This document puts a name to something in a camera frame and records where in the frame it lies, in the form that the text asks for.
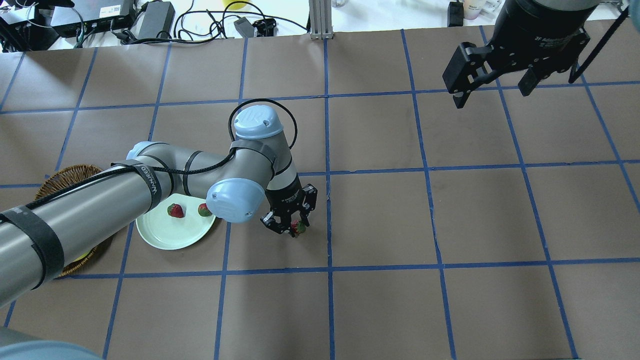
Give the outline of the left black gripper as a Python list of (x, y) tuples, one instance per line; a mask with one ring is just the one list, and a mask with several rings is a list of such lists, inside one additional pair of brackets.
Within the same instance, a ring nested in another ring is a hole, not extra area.
[(269, 212), (260, 222), (269, 230), (291, 235), (291, 217), (299, 213), (298, 233), (304, 234), (310, 226), (309, 215), (316, 209), (318, 189), (312, 184), (302, 186), (299, 176), (281, 189), (266, 189)]

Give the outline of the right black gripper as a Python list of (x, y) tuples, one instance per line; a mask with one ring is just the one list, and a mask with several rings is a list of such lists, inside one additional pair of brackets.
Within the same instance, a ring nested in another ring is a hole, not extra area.
[(596, 0), (506, 0), (485, 45), (460, 43), (442, 78), (455, 107), (502, 75), (523, 71), (519, 92), (528, 97), (553, 73), (573, 69), (590, 42), (585, 23)]

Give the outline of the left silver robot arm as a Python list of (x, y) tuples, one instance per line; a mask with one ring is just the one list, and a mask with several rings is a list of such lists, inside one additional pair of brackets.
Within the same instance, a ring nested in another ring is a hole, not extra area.
[(240, 103), (228, 118), (226, 155), (142, 141), (105, 171), (25, 205), (4, 210), (0, 226), (1, 305), (59, 276), (64, 267), (173, 194), (203, 199), (228, 223), (254, 218), (294, 234), (292, 216), (309, 226), (317, 189), (302, 185), (276, 108), (267, 98)]

